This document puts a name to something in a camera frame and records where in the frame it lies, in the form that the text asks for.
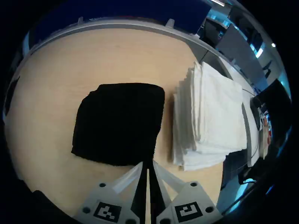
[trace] wooden table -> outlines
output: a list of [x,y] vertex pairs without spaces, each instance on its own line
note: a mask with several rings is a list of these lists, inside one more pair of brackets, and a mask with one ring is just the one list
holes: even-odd
[[[82,99],[100,84],[151,83],[165,90],[154,159],[184,181],[199,181],[216,203],[222,164],[184,172],[171,162],[173,92],[195,60],[184,42],[133,29],[80,32],[39,49],[19,73],[6,118],[7,142],[19,176],[32,191],[41,190],[74,215],[99,180],[112,181],[132,168],[71,154]],[[167,189],[173,199],[176,194]]]

